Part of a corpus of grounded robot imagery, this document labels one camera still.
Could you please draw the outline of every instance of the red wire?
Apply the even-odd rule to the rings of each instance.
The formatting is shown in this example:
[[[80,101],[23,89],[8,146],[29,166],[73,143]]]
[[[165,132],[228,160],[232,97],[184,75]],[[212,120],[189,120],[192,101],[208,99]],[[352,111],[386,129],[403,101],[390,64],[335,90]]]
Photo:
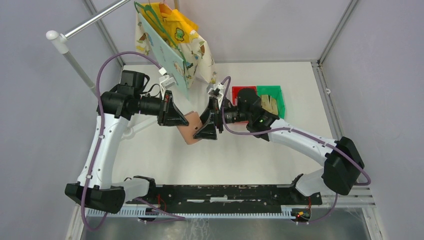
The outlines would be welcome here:
[[[161,201],[163,202],[163,205],[165,205],[165,208],[163,209],[163,211],[166,212],[167,211],[167,203],[163,199],[161,199]]]
[[[157,206],[160,208],[160,206],[161,206],[161,202],[163,203],[163,205],[164,205],[164,209],[163,209],[163,211],[164,212],[166,212],[167,211],[167,203],[161,198],[161,195],[160,194],[158,194],[157,195]]]
[[[311,207],[312,207],[311,197],[308,197],[308,199],[309,199],[309,205],[307,206],[307,209],[309,211],[309,214],[311,214]]]

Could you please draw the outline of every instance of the white wall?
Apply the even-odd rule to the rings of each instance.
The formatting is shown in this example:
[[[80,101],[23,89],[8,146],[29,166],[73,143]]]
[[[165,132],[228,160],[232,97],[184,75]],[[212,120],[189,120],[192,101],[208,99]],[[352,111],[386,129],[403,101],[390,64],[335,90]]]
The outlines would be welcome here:
[[[76,181],[87,158],[97,103],[45,33],[66,31],[88,16],[82,1],[1,3],[2,240],[65,237],[75,204],[65,185]],[[72,38],[69,48],[92,79],[111,55],[95,26]],[[102,89],[119,76],[118,65],[110,65]]]
[[[100,10],[115,0],[92,0]],[[173,7],[173,0],[166,1]],[[180,0],[198,24],[217,62],[316,60],[349,0]],[[104,20],[119,51],[133,51],[136,10],[132,1]],[[127,62],[143,62],[124,56]]]
[[[360,1],[324,63],[388,239],[423,239],[424,1]]]

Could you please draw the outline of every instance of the cable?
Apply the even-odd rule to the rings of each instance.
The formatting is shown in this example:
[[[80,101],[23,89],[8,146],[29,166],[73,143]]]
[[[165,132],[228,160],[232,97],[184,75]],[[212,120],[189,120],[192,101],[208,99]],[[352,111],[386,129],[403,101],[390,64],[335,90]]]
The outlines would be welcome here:
[[[150,89],[149,89],[148,91],[143,91],[143,92],[141,92],[141,94],[148,94],[148,93],[150,93],[150,92],[153,90],[153,88],[154,88],[155,86],[160,87],[160,86],[159,86],[159,84],[155,83],[155,84],[153,84],[153,85],[150,87]],[[153,97],[156,97],[156,96],[157,96],[157,95],[159,95],[160,93],[161,93],[161,90],[159,89],[159,92],[158,92],[156,95],[154,95]]]
[[[307,210],[309,211],[309,213],[311,213],[311,207],[312,207],[312,202],[311,202],[311,197],[307,197],[307,199],[309,199],[309,205],[307,206]]]
[[[87,178],[85,179],[85,184],[84,184],[84,188],[82,189],[82,196],[81,196],[81,218],[82,218],[82,222],[84,223],[84,226],[89,230],[89,231],[96,231],[98,230],[103,223],[105,222],[106,216],[108,215],[108,213],[106,212],[103,216],[103,218],[101,219],[100,223],[98,224],[98,226],[96,227],[91,227],[89,225],[89,223],[87,222],[87,218],[86,218],[86,195],[87,195],[87,189],[89,187],[89,183],[90,183],[90,178],[88,176],[91,176],[92,172],[93,172],[93,167],[94,167],[94,162],[96,160],[97,154],[99,152],[100,149],[100,143],[102,142],[102,138],[101,136],[103,135],[104,132],[104,127],[105,127],[105,112],[103,110],[103,104],[102,104],[102,99],[101,99],[101,95],[100,95],[100,77],[102,75],[103,69],[105,69],[106,65],[112,61],[113,59],[121,56],[121,55],[126,55],[126,54],[134,54],[134,55],[138,55],[141,56],[147,60],[149,60],[150,62],[152,62],[156,67],[158,67],[159,69],[161,68],[161,66],[159,65],[159,63],[155,62],[153,59],[151,59],[150,57],[143,55],[141,53],[135,52],[135,51],[123,51],[123,52],[119,52],[115,55],[112,55],[111,57],[109,57],[104,63],[103,65],[100,67],[100,70],[98,71],[97,74],[97,79],[96,79],[96,83],[95,83],[95,96],[97,97],[97,102],[98,102],[98,109],[100,110],[100,131],[98,133],[99,138],[97,139],[97,143],[95,144],[95,148],[93,151],[93,155],[91,157],[91,161],[90,161],[90,165],[88,167],[88,171],[87,171]]]
[[[144,84],[142,91],[144,91],[144,89],[147,87],[147,84],[149,84],[149,82],[150,82],[150,77],[148,75],[144,75],[144,77],[147,79],[147,81]]]
[[[309,221],[309,218],[306,218],[306,217],[304,217],[302,215],[299,215],[299,218],[303,218],[304,220]]]
[[[228,83],[226,84],[226,87],[225,87],[225,92],[224,92],[224,96],[223,96],[223,100],[222,100],[222,102],[224,103],[224,100],[227,98],[227,92],[228,92],[228,89],[229,89],[229,86],[230,86],[230,83],[231,83],[231,76],[227,76],[227,77],[225,77],[224,78],[224,80],[222,80],[222,84],[225,84],[225,82],[227,82],[228,81]],[[300,130],[297,130],[297,129],[294,129],[294,128],[289,128],[289,127],[278,127],[278,128],[273,128],[273,129],[270,129],[270,130],[265,130],[265,131],[257,131],[257,132],[238,132],[238,131],[233,131],[233,130],[231,130],[228,126],[227,126],[227,124],[226,124],[226,122],[225,122],[225,115],[224,115],[224,105],[223,104],[221,104],[221,115],[222,115],[222,123],[223,123],[223,125],[224,125],[224,127],[225,127],[225,129],[228,131],[228,132],[230,132],[230,133],[232,133],[232,134],[236,134],[236,135],[245,135],[245,136],[247,136],[247,135],[262,135],[262,134],[268,134],[268,133],[272,133],[272,132],[277,132],[277,131],[292,131],[292,132],[294,132],[294,133],[298,133],[298,134],[300,134],[300,135],[302,135],[302,136],[305,136],[305,137],[307,137],[307,138],[309,138],[309,139],[312,139],[312,140],[314,140],[314,141],[317,141],[318,143],[320,143],[320,144],[322,144],[322,145],[324,145],[325,144],[325,146],[326,147],[329,147],[329,148],[331,148],[331,149],[333,149],[334,151],[336,151],[336,152],[338,152],[340,155],[342,155],[345,159],[347,159],[353,166],[355,166],[355,168],[357,168],[364,176],[365,176],[365,178],[366,178],[366,181],[367,182],[364,182],[364,183],[356,183],[355,185],[357,185],[357,186],[368,186],[368,185],[370,185],[371,184],[371,178],[370,178],[370,176],[351,158],[351,157],[349,157],[346,153],[344,153],[343,151],[341,151],[340,149],[338,149],[337,147],[335,147],[335,146],[332,146],[332,145],[330,145],[330,144],[326,144],[323,140],[321,140],[321,139],[318,139],[318,138],[316,138],[316,137],[314,137],[314,136],[311,136],[311,135],[309,135],[309,134],[307,134],[306,132],[303,132],[303,131],[300,131]],[[337,203],[337,199],[338,199],[338,197],[339,197],[339,194],[335,194],[335,199],[334,199],[334,203],[333,203],[333,205],[332,205],[332,207],[330,208],[330,210],[324,215],[324,216],[322,216],[322,217],[320,217],[320,218],[318,218],[318,219],[315,219],[315,220],[312,220],[312,221],[309,221],[308,223],[306,223],[306,224],[309,224],[309,223],[316,223],[316,222],[319,222],[319,221],[322,221],[322,220],[324,220],[325,218],[327,218],[333,211],[334,211],[334,209],[335,209],[335,207],[336,207],[336,203]]]
[[[161,198],[160,201],[163,203],[164,208],[163,210],[166,212],[167,211],[167,203]]]
[[[173,217],[173,219],[166,219],[166,220],[161,220],[161,221],[149,221],[149,222],[147,222],[147,223],[149,223],[149,224],[158,224],[158,223],[175,222],[175,221],[185,221],[185,220],[186,220],[186,218],[185,218],[185,217],[183,217],[183,216],[178,216],[178,215],[175,215],[175,214],[172,214],[172,213],[169,213],[169,212],[163,211],[163,210],[161,210],[160,208],[155,207],[153,204],[151,204],[151,203],[149,203],[149,202],[145,201],[144,199],[142,199],[142,198],[140,198],[140,197],[137,197],[137,198],[135,198],[134,200],[139,201],[139,202],[142,202],[143,204],[146,204],[147,206],[149,206],[149,207],[151,207],[152,209],[156,210],[156,212],[159,212],[159,213],[161,213],[161,214],[164,214],[164,215],[167,215],[167,216]]]

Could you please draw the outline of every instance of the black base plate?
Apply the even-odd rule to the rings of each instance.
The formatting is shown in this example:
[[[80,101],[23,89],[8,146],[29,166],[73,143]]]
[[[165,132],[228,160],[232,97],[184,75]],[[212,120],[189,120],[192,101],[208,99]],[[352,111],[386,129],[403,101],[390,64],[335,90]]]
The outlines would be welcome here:
[[[151,188],[143,199],[155,204],[158,202],[158,196],[166,203],[167,212],[180,214],[281,213],[281,205],[309,204],[308,197],[301,195],[293,184],[157,185]],[[225,202],[211,202],[211,198],[225,197],[227,199]],[[323,203],[319,192],[311,195],[310,201],[312,205]],[[139,204],[135,200],[128,203]]]

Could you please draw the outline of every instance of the metal frame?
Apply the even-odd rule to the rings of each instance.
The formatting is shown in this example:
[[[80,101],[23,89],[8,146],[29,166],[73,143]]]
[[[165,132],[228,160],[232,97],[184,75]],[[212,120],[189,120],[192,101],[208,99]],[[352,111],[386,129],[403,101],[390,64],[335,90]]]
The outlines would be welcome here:
[[[108,214],[111,218],[169,218],[164,214],[146,213],[150,207],[144,204],[124,204],[121,210],[116,214]],[[87,217],[102,217],[103,211],[89,209]],[[185,217],[186,219],[295,219],[292,216],[292,208],[281,207],[281,213],[174,213],[175,215]]]
[[[336,42],[337,38],[339,38],[340,33],[342,32],[343,28],[345,28],[346,23],[348,22],[349,18],[351,17],[351,14],[355,10],[359,1],[360,0],[350,0],[349,5],[346,7],[346,10],[344,11],[340,21],[338,22],[337,26],[335,27],[334,32],[332,33],[330,39],[328,40],[328,43],[325,46],[324,51],[322,52],[321,56],[319,57],[319,59],[317,61],[319,66],[323,65],[323,63],[326,60],[330,50],[334,46],[334,43]]]
[[[96,9],[96,6],[94,5],[92,0],[82,0],[82,3],[84,3],[85,8],[90,13],[90,15],[95,15],[98,12],[97,9]],[[103,23],[103,20],[100,19],[100,20],[96,21],[95,25],[97,26],[98,30],[100,31],[100,34],[103,37],[103,40],[107,43],[109,50],[113,54],[119,53],[118,48],[115,45],[111,35],[109,34],[108,29],[106,28],[105,24]],[[125,62],[124,62],[124,60],[121,56],[118,56],[116,58],[116,61],[121,68],[124,67]]]
[[[114,44],[108,30],[106,29],[105,24],[102,21],[102,18],[113,12],[114,10],[118,9],[122,5],[128,3],[130,0],[117,0],[116,2],[110,4],[109,6],[103,8],[99,12],[96,11],[96,8],[92,2],[92,0],[83,0],[84,5],[86,6],[87,10],[89,11],[92,16],[88,18],[87,20],[83,21],[82,23],[78,24],[77,26],[73,27],[72,29],[68,30],[64,34],[60,34],[61,39],[59,40],[60,44],[64,44],[69,38],[74,36],[75,34],[79,33],[80,31],[84,30],[88,26],[96,23],[98,29],[100,30],[100,33],[102,34],[103,39],[108,44],[109,49],[112,53],[117,53],[118,49],[116,45]],[[351,16],[353,10],[357,6],[359,0],[351,0],[349,5],[347,6],[342,18],[340,19],[339,23],[337,24],[337,27],[335,28],[331,38],[329,39],[327,45],[325,46],[325,49],[323,50],[320,58],[318,60],[314,60],[311,62],[311,66],[313,69],[313,73],[315,75],[318,89],[321,94],[322,102],[324,103],[324,109],[328,118],[328,122],[331,128],[331,133],[333,137],[340,138],[342,136],[342,129],[340,126],[340,120],[338,118],[336,109],[333,105],[331,96],[330,96],[330,90],[327,86],[326,80],[323,75],[322,70],[322,64],[327,58],[330,50],[332,49],[333,45],[335,44],[337,38],[340,36],[343,28],[346,25],[346,22],[348,21],[349,17]],[[66,53],[61,52],[65,56],[65,58],[68,60],[68,62],[71,64],[71,66],[75,69],[75,71],[78,73],[78,75],[84,80],[84,82],[92,89],[94,84],[90,80],[90,78],[87,76],[83,68],[78,64],[78,62],[74,59],[74,57],[71,55],[69,50],[67,50]],[[118,59],[118,64],[122,67],[125,62],[122,60],[122,58]],[[334,193],[328,192],[328,193],[321,193],[322,194],[322,205],[314,205],[313,208],[328,208],[331,206],[334,202]],[[130,210],[130,208],[134,207],[146,207],[146,205],[139,206],[139,205],[126,205],[125,210]],[[293,206],[281,206],[283,211],[291,210],[291,208],[304,208],[305,206],[302,205],[293,205]],[[377,211],[376,211],[376,205],[374,203],[373,196],[371,194],[371,191],[368,187],[354,187],[351,191],[351,193],[348,196],[341,196],[337,202],[336,208],[362,208],[363,214],[365,216],[365,222],[368,227],[368,231],[371,235],[372,240],[382,240],[383,235],[380,231],[380,227],[378,224],[378,218],[376,217]],[[86,212],[86,215],[94,216],[95,211],[88,211]],[[84,225],[81,221],[81,212],[80,212],[80,206],[75,205],[74,211],[72,214],[72,220],[70,222],[66,239],[70,240],[77,240],[81,238],[81,234],[83,231]]]

